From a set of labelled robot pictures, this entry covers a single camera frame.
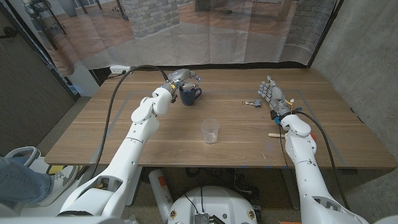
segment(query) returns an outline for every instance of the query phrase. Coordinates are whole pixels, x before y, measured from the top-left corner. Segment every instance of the white shoe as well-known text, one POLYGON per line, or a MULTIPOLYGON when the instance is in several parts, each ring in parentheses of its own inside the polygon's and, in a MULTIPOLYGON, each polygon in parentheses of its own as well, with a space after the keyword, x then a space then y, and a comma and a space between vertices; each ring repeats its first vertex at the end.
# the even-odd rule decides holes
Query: white shoe
POLYGON ((41 202, 37 202, 41 207, 49 206, 58 196, 75 180, 78 166, 67 166, 50 178, 53 178, 54 185, 52 191, 41 202))

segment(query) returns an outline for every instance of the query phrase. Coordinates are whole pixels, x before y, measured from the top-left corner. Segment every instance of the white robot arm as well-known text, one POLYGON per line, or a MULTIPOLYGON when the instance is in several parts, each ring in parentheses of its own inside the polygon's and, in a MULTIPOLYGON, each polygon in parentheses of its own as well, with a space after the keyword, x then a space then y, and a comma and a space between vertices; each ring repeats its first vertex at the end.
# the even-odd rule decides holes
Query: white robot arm
POLYGON ((174 71, 168 78, 152 93, 152 98, 143 98, 132 113, 131 128, 109 166, 77 188, 63 204, 60 215, 121 216, 142 150, 159 127, 156 116, 166 114, 180 86, 183 89, 194 87, 194 84, 185 82, 186 79, 195 78, 200 82, 196 73, 188 69, 174 71))
POLYGON ((284 130, 285 150, 295 166, 298 192, 300 194, 301 219, 303 224, 365 224, 361 216, 340 205, 330 194, 315 160, 317 145, 311 137, 311 127, 296 114, 292 114, 285 96, 275 82, 260 85, 259 94, 274 111, 277 123, 284 130))

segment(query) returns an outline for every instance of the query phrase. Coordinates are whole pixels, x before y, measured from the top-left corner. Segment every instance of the cable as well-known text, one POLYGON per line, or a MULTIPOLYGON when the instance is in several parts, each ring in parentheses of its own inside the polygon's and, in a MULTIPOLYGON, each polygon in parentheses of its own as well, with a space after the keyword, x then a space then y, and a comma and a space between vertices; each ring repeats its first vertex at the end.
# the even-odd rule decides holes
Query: cable
POLYGON ((90 180, 94 177, 94 173, 95 173, 95 171, 97 170, 98 164, 100 163, 100 159, 101 159, 101 156, 102 156, 102 152, 104 151, 104 145, 105 145, 105 140, 106 140, 106 133, 108 132, 109 119, 110 119, 110 117, 111 117, 112 104, 113 104, 113 100, 114 100, 114 97, 115 97, 115 95, 116 95, 116 92, 118 91, 119 86, 120 86, 120 84, 122 84, 123 80, 124 80, 130 73, 133 73, 135 70, 140 69, 140 68, 153 68, 153 69, 156 69, 156 70, 162 72, 162 75, 163 75, 165 81, 168 81, 168 80, 169 80, 169 79, 167 78, 166 73, 164 73, 162 69, 160 69, 159 67, 153 66, 153 65, 140 65, 140 66, 137 66, 137 67, 135 67, 135 68, 131 68, 128 72, 126 72, 126 73, 122 76, 122 78, 119 80, 118 84, 116 85, 115 89, 113 90, 113 94, 112 94, 112 97, 111 97, 111 101, 110 101, 110 103, 109 103, 108 115, 106 116, 105 130, 104 130, 104 135, 103 135, 103 137, 102 137, 101 147, 100 147, 100 149, 99 149, 99 153, 98 153, 98 156, 97 156, 97 161, 95 162, 94 169, 93 169, 93 171, 91 172, 90 180))
POLYGON ((289 165, 287 165, 287 160, 286 160, 286 156, 285 156, 285 151, 284 151, 284 145, 282 144, 282 132, 280 131, 280 126, 278 125, 279 128, 279 140, 280 140, 280 146, 282 148, 282 153, 284 155, 284 159, 285 159, 285 163, 286 163, 286 167, 289 168, 289 165))
POLYGON ((235 176, 234 176, 234 186, 235 186, 235 189, 238 190, 238 191, 240 191, 240 192, 248 193, 249 195, 252 194, 252 192, 251 192, 250 190, 241 190, 241 189, 239 189, 239 188, 236 186, 236 168, 235 168, 235 176))
POLYGON ((106 79, 117 78, 117 77, 120 77, 120 76, 122 76, 122 75, 124 75, 124 74, 126 74, 126 71, 125 71, 125 70, 123 70, 123 72, 120 73, 119 75, 115 75, 115 76, 112 76, 112 77, 108 77, 108 78, 106 78, 106 79))
POLYGON ((212 176, 212 177, 214 177, 214 178, 216 178, 216 179, 222 181, 222 182, 223 182, 225 185, 227 185, 227 186, 231 185, 231 182, 229 182, 229 181, 227 181, 227 180, 224 180, 224 179, 222 179, 221 177, 218 177, 216 174, 213 174, 211 170, 208 170, 208 168, 201 168, 200 170, 203 170, 203 171, 205 171, 208 175, 210 175, 210 176, 212 176))
POLYGON ((190 167, 185 168, 185 174, 188 177, 196 177, 197 175, 199 175, 200 168, 197 168, 195 172, 191 172, 190 169, 191 169, 190 167))
POLYGON ((333 159, 333 154, 331 153, 330 146, 329 146, 329 142, 328 142, 328 138, 326 137, 325 132, 323 131, 322 127, 318 124, 318 122, 315 121, 310 115, 308 115, 308 114, 306 114, 306 113, 304 113, 304 112, 298 111, 298 110, 293 110, 292 112, 293 112, 293 114, 298 113, 298 114, 302 114, 302 115, 308 117, 312 122, 314 122, 314 123, 316 124, 316 126, 317 126, 317 127, 319 128, 319 130, 321 131, 321 133, 322 133, 322 135, 323 135, 323 138, 324 138, 324 140, 325 140, 325 143, 326 143, 326 147, 328 148, 329 157, 330 157, 330 162, 331 162, 331 166, 332 166, 332 168, 333 168, 333 174, 335 175, 335 179, 336 179, 336 182, 337 182, 338 190, 340 191, 340 195, 341 195, 341 198, 343 199, 343 202, 344 202, 345 207, 346 207, 348 210, 350 210, 350 209, 349 209, 348 202, 347 202, 347 199, 346 199, 346 196, 345 196, 345 194, 344 194, 344 192, 343 192, 343 188, 341 187, 340 182, 339 182, 339 180, 338 180, 338 178, 337 178, 337 169, 336 169, 336 166, 335 166, 335 160, 333 159))
POLYGON ((205 213, 205 209, 203 209, 203 194, 202 194, 202 186, 200 186, 200 199, 201 199, 201 212, 204 214, 205 213))
POLYGON ((188 199, 188 201, 191 202, 191 204, 195 207, 195 210, 197 211, 197 214, 199 214, 197 207, 193 204, 193 202, 191 200, 189 200, 189 198, 187 197, 186 194, 184 194, 184 195, 188 199))

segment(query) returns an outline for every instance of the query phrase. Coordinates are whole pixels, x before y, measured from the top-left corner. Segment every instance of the plastic sheet curtain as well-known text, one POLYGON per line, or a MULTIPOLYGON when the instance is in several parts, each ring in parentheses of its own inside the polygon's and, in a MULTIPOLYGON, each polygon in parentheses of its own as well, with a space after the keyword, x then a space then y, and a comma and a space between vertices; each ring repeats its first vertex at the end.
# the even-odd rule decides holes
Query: plastic sheet curtain
POLYGON ((306 65, 335 5, 335 0, 11 2, 62 75, 71 75, 81 64, 89 69, 283 61, 306 65))

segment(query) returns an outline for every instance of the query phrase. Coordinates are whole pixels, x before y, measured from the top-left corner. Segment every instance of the person's leg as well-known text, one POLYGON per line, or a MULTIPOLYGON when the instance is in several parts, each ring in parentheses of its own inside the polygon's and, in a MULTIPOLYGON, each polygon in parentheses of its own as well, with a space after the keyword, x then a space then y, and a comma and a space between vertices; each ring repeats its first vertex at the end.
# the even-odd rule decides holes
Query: person's leg
POLYGON ((52 191, 53 180, 48 174, 0 157, 0 198, 12 202, 37 203, 52 191))

